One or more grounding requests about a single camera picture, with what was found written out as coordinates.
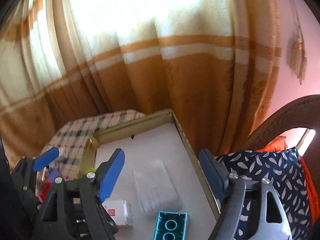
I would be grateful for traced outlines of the brown wicker chair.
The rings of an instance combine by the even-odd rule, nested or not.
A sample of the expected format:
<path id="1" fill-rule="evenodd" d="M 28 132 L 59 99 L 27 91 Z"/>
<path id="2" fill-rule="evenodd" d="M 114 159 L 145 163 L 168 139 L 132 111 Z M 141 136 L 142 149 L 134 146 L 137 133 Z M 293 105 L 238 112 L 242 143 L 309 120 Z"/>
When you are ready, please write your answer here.
<path id="1" fill-rule="evenodd" d="M 319 95 L 308 95 L 291 101 L 267 118 L 247 138 L 240 150 L 259 150 L 274 138 L 293 128 L 309 128 L 316 131 L 315 137 L 303 155 L 313 184 L 319 191 Z"/>

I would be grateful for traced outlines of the clear plastic case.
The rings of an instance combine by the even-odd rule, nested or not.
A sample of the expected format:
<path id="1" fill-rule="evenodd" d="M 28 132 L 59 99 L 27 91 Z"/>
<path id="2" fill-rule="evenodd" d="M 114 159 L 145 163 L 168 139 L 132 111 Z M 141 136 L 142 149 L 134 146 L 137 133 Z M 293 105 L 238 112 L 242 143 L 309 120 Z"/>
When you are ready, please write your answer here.
<path id="1" fill-rule="evenodd" d="M 162 160 L 149 162 L 133 171 L 142 214 L 153 216 L 159 211 L 180 211 L 181 198 Z"/>

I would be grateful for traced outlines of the plaid tablecloth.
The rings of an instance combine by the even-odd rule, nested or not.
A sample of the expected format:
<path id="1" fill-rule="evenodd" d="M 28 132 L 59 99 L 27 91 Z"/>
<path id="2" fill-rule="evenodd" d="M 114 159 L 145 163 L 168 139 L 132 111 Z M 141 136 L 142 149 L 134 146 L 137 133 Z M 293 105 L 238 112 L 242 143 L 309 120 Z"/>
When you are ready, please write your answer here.
<path id="1" fill-rule="evenodd" d="M 54 134 L 41 153 L 52 147 L 58 148 L 61 155 L 57 160 L 59 171 L 65 180 L 73 180 L 79 173 L 89 136 L 144 115 L 139 111 L 125 110 L 69 121 Z"/>

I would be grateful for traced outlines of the orange cream patterned curtain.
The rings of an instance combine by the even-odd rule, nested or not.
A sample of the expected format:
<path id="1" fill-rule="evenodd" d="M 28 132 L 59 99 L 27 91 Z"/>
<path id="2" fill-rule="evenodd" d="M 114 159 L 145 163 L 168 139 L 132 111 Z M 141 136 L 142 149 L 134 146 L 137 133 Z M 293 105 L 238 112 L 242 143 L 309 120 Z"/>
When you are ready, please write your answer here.
<path id="1" fill-rule="evenodd" d="M 279 72 L 276 0 L 16 0 L 1 23 L 11 166 L 76 119 L 172 109 L 193 150 L 238 150 Z"/>

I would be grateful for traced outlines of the orange cushion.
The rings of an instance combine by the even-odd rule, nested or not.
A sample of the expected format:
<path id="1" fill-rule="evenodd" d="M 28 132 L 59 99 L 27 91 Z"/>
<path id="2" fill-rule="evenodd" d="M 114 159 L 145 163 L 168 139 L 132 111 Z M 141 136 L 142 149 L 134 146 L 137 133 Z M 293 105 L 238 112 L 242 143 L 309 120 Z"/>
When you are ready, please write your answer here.
<path id="1" fill-rule="evenodd" d="M 273 139 L 264 148 L 256 150 L 256 152 L 276 152 L 276 151 L 285 150 L 286 148 L 287 148 L 286 137 L 280 135 L 280 136 L 277 136 L 275 139 Z M 303 168 L 304 176 L 306 179 L 306 189 L 309 197 L 312 225 L 315 225 L 317 219 L 319 218 L 318 194 L 313 184 L 311 174 L 308 170 L 308 167 L 303 157 L 300 157 L 300 162 L 302 163 L 302 168 Z"/>

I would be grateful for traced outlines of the gold metal tin tray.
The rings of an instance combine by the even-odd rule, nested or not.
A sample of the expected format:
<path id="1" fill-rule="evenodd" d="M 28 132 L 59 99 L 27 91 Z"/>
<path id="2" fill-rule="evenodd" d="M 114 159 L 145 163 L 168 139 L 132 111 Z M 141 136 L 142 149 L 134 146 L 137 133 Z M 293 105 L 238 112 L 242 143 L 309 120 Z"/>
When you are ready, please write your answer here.
<path id="1" fill-rule="evenodd" d="M 187 214 L 186 239 L 208 239 L 220 214 L 199 161 L 175 114 L 166 109 L 94 133 L 87 141 L 80 174 L 125 153 L 111 200 L 131 209 L 130 226 L 116 239 L 153 239 L 159 211 Z"/>

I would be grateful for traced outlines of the green toy brick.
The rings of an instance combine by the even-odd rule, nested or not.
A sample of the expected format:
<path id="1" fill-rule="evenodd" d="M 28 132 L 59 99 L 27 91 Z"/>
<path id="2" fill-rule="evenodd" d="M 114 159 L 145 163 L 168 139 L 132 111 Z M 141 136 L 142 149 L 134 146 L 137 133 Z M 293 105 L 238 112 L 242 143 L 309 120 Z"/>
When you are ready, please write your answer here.
<path id="1" fill-rule="evenodd" d="M 87 170 L 85 171 L 84 174 L 86 175 L 86 174 L 88 174 L 88 173 L 90 173 L 90 172 L 96 172 L 96 170 L 97 170 L 97 169 L 95 169 L 95 168 L 89 168 L 89 169 L 87 169 Z"/>

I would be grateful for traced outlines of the white small carton box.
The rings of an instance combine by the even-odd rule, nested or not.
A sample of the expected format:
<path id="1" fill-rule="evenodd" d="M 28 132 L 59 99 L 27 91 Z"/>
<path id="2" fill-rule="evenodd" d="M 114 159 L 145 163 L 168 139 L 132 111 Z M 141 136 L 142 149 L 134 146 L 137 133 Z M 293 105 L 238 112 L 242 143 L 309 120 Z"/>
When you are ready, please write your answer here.
<path id="1" fill-rule="evenodd" d="M 102 206 L 117 226 L 133 226 L 131 206 L 127 200 L 105 200 Z"/>

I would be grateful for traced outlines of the purple rectangular block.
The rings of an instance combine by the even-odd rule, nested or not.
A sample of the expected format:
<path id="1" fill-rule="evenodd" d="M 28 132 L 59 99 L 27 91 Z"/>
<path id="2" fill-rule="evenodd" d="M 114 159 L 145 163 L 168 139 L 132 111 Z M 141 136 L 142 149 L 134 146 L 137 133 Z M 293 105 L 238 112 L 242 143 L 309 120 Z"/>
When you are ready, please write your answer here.
<path id="1" fill-rule="evenodd" d="M 52 184 L 56 178 L 61 177 L 61 173 L 56 169 L 49 169 L 46 173 L 47 180 Z"/>

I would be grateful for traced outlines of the red toy brick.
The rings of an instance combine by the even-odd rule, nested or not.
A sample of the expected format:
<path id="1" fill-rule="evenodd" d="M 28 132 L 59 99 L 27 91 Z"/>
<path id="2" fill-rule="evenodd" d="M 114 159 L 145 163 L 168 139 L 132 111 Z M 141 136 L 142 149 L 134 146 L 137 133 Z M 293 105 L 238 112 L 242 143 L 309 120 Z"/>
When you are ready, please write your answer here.
<path id="1" fill-rule="evenodd" d="M 39 194 L 38 198 L 40 202 L 43 202 L 49 189 L 51 187 L 51 183 L 49 181 L 41 181 L 38 186 Z"/>

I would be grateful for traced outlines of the teal toy brick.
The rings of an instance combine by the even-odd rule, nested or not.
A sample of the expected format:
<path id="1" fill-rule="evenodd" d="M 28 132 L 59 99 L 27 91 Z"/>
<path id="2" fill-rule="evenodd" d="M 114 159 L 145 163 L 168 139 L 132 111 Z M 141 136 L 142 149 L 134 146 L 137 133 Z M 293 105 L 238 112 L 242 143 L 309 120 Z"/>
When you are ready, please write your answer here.
<path id="1" fill-rule="evenodd" d="M 185 240 L 187 223 L 187 213 L 160 211 L 153 240 Z"/>

